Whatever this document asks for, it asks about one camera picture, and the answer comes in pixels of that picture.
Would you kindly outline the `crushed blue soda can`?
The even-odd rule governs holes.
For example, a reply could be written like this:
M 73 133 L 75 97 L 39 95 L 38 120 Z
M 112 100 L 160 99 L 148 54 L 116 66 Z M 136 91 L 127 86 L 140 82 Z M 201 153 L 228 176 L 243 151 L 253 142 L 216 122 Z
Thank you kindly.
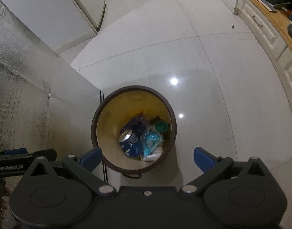
M 122 152 L 131 158 L 139 157 L 143 152 L 143 147 L 140 142 L 140 139 L 136 134 L 131 130 L 125 130 L 118 139 L 118 143 L 121 146 Z

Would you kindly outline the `crumpled paper trash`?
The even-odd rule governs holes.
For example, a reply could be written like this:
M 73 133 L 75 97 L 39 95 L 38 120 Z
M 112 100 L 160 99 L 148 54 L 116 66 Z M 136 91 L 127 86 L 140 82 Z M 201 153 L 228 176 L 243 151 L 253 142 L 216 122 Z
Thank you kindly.
M 141 157 L 141 160 L 146 161 L 146 162 L 157 161 L 160 158 L 162 153 L 163 153 L 163 147 L 157 146 L 149 155 L 145 157 Z

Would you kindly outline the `round brown trash bin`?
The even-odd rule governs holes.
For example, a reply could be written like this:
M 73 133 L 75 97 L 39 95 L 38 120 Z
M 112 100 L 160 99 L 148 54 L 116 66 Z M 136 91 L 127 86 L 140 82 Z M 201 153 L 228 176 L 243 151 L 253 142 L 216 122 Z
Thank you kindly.
M 149 127 L 164 120 L 169 129 L 162 134 L 163 153 L 157 161 L 142 161 L 127 157 L 118 143 L 120 135 L 131 129 L 140 139 Z M 163 162 L 176 140 L 176 117 L 166 98 L 145 86 L 127 86 L 111 93 L 98 107 L 91 124 L 91 140 L 99 147 L 103 162 L 111 169 L 129 178 L 140 179 L 145 173 Z

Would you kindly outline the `green bottle cap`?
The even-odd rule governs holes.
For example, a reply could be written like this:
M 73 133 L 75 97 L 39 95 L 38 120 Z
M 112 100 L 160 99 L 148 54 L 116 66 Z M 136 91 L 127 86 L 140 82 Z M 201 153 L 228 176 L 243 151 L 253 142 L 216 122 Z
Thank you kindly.
M 161 133 L 164 134 L 168 131 L 169 129 L 169 124 L 165 122 L 164 120 L 160 120 L 155 124 L 155 129 Z

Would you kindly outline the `silver insulated panel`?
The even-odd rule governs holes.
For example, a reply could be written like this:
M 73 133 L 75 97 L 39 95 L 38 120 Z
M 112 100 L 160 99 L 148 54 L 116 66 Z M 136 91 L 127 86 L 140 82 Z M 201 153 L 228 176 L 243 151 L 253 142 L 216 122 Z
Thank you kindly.
M 93 148 L 100 90 L 0 0 L 0 151 L 54 149 L 57 160 Z

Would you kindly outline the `light blue plastic wrapper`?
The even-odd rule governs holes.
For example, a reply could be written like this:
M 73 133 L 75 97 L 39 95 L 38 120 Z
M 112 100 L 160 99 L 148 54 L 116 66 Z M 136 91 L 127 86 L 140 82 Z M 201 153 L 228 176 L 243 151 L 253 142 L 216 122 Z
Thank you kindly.
M 154 126 L 149 126 L 140 136 L 143 147 L 143 157 L 150 155 L 153 150 L 163 142 L 163 136 Z

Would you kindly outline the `white drawer cabinet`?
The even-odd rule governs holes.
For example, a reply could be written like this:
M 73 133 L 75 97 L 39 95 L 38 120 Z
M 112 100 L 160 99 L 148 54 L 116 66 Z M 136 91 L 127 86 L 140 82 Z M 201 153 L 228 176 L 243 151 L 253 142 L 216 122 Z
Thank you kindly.
M 292 38 L 289 19 L 280 11 L 270 12 L 260 0 L 238 0 L 238 15 L 255 35 L 271 60 L 292 111 Z

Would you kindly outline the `wooden countertop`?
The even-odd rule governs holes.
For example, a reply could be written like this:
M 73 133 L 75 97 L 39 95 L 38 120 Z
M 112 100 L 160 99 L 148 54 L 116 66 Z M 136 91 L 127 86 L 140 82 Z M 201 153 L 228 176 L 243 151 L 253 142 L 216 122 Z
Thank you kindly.
M 280 11 L 270 12 L 259 0 L 238 0 L 238 15 L 255 35 L 269 58 L 278 60 L 286 49 L 292 53 L 290 20 Z

